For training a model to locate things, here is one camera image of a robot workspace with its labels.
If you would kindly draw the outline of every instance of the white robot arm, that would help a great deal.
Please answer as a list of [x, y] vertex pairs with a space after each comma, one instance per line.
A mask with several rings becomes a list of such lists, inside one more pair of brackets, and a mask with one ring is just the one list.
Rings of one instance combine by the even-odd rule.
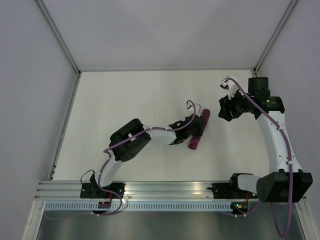
[[234, 173], [230, 178], [230, 185], [235, 190], [258, 195], [262, 202], [288, 202], [291, 166], [292, 202], [298, 202], [312, 184], [313, 179], [310, 173], [303, 172], [292, 150], [286, 128], [285, 108], [280, 97], [270, 96], [268, 78], [249, 78], [246, 97], [241, 94], [243, 89], [234, 77], [227, 76], [220, 86], [229, 93], [219, 100], [221, 110], [218, 116], [230, 122], [243, 113], [254, 114], [261, 127], [269, 157], [267, 176]]
[[[193, 111], [193, 115], [167, 127], [145, 125], [136, 118], [112, 134], [109, 148], [104, 150], [105, 153], [109, 153], [109, 161], [105, 169], [101, 171], [100, 187], [109, 186], [122, 164], [133, 159], [149, 142], [177, 145], [192, 136], [188, 147], [196, 149], [208, 122], [210, 111], [204, 109], [200, 114], [201, 106], [199, 104], [193, 106], [189, 104], [187, 108], [189, 111]], [[99, 184], [99, 175], [95, 175], [95, 182], [92, 184]]]

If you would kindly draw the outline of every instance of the metal floor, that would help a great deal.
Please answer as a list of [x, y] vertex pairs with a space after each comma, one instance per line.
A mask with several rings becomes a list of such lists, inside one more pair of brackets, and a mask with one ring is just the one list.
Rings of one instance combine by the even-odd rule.
[[[276, 205], [280, 229], [288, 209]], [[74, 215], [75, 211], [48, 211], [50, 217]], [[245, 218], [220, 212], [124, 211], [104, 217], [91, 215], [61, 220], [42, 219], [37, 240], [278, 240], [271, 207], [261, 203]], [[305, 240], [294, 208], [288, 240]]]

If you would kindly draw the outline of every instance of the white enclosure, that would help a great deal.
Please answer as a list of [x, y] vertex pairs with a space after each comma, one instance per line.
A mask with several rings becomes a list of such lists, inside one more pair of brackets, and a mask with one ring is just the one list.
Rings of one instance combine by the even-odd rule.
[[265, 141], [252, 114], [227, 122], [218, 117], [219, 87], [226, 75], [247, 88], [249, 70], [83, 72], [73, 103], [54, 180], [79, 180], [99, 170], [110, 136], [127, 122], [167, 126], [191, 113], [187, 100], [211, 111], [196, 150], [149, 143], [122, 165], [115, 181], [221, 181], [233, 173], [269, 173]]
[[[115, 181], [210, 186], [233, 173], [266, 175], [268, 154], [254, 116], [218, 118], [219, 99], [227, 94], [221, 80], [233, 76], [246, 90], [248, 78], [260, 75], [282, 98], [295, 155], [313, 176], [306, 196], [317, 221], [304, 199], [296, 205], [296, 223], [305, 239], [320, 239], [319, 8], [319, 0], [0, 3], [2, 239], [21, 239], [25, 226], [24, 240], [40, 239], [46, 194], [59, 198], [55, 184], [70, 183], [61, 190], [68, 195], [74, 183], [68, 199], [74, 201], [82, 174], [106, 160], [113, 132], [134, 118], [159, 127], [183, 120], [190, 115], [187, 100], [211, 111], [197, 150], [187, 148], [189, 140], [150, 143], [122, 165]], [[43, 195], [39, 181], [48, 188]], [[211, 201], [207, 187], [192, 194]], [[66, 236], [72, 229], [64, 229]], [[275, 231], [270, 221], [261, 229]]]

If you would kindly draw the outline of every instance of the white wall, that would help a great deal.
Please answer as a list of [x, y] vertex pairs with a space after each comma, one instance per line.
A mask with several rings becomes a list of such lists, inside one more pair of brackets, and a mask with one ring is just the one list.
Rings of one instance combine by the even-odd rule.
[[283, 99], [288, 134], [313, 185], [307, 193], [320, 224], [320, 1], [302, 0], [260, 70]]
[[0, 2], [0, 235], [21, 239], [75, 83], [32, 0]]
[[252, 68], [290, 0], [44, 0], [82, 70]]

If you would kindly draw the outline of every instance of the metal frame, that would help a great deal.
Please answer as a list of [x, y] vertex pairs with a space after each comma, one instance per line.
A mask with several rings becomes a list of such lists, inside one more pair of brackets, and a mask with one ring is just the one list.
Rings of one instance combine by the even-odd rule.
[[297, 6], [298, 2], [300, 0], [291, 0], [288, 7], [286, 8], [286, 10], [284, 11], [279, 23], [277, 24], [275, 30], [273, 31], [268, 43], [266, 44], [258, 62], [256, 63], [255, 67], [253, 68], [253, 71], [255, 73], [257, 73], [259, 71], [259, 69], [261, 68], [262, 64], [264, 63], [270, 49], [272, 48], [272, 46], [274, 45], [274, 43], [276, 42], [278, 36], [280, 35], [280, 33], [282, 32], [287, 20], [289, 19], [289, 17], [291, 16], [293, 10], [295, 9], [295, 7]]
[[254, 70], [253, 68], [250, 69], [250, 73], [251, 73], [251, 76], [252, 76], [253, 78], [257, 77], [257, 73], [255, 72], [255, 70]]
[[115, 68], [115, 69], [83, 69], [86, 73], [100, 72], [141, 72], [141, 71], [204, 71], [204, 70], [252, 70], [252, 67], [151, 67], [151, 68]]
[[[129, 212], [230, 212], [230, 201], [125, 201], [120, 206], [119, 201], [113, 201], [108, 211]], [[47, 201], [46, 211], [101, 211], [103, 208], [97, 200], [87, 201]]]
[[44, 214], [46, 201], [33, 201], [33, 205], [28, 217], [22, 240], [36, 240], [40, 228], [40, 223]]
[[[201, 202], [220, 201], [214, 199], [212, 191], [207, 188], [211, 187], [212, 183], [228, 183], [228, 181], [127, 181], [124, 183], [123, 198], [125, 200]], [[41, 181], [34, 200], [85, 201], [87, 199], [80, 198], [81, 187], [80, 181]]]
[[52, 34], [54, 35], [55, 39], [59, 43], [59, 45], [64, 53], [64, 56], [66, 57], [67, 61], [69, 62], [69, 64], [73, 68], [75, 74], [77, 74], [77, 76], [78, 76], [81, 72], [80, 72], [74, 58], [72, 57], [64, 39], [62, 38], [54, 20], [52, 19], [46, 5], [44, 4], [43, 0], [34, 0], [34, 2], [36, 4], [36, 6], [38, 7], [40, 13], [42, 14], [44, 20], [48, 24], [50, 30], [52, 31]]
[[320, 240], [319, 228], [306, 198], [295, 204], [306, 240]]
[[61, 147], [64, 141], [64, 137], [67, 131], [67, 127], [68, 127], [68, 122], [70, 119], [70, 115], [71, 115], [71, 111], [72, 111], [72, 107], [74, 105], [75, 102], [75, 98], [76, 98], [76, 94], [77, 94], [77, 90], [78, 90], [78, 86], [79, 86], [79, 82], [80, 82], [80, 78], [81, 78], [81, 73], [77, 75], [75, 83], [74, 83], [74, 88], [72, 91], [72, 95], [71, 98], [69, 100], [69, 104], [68, 104], [68, 108], [64, 114], [64, 118], [63, 118], [63, 122], [62, 122], [62, 126], [61, 126], [61, 130], [59, 132], [59, 138], [57, 140], [57, 143], [54, 147], [54, 155], [52, 158], [52, 163], [51, 163], [51, 170], [49, 172], [49, 175], [47, 177], [48, 180], [52, 180], [54, 177], [54, 173], [55, 173], [55, 169], [57, 166], [57, 162], [58, 162], [58, 158], [60, 155], [60, 151], [61, 151]]

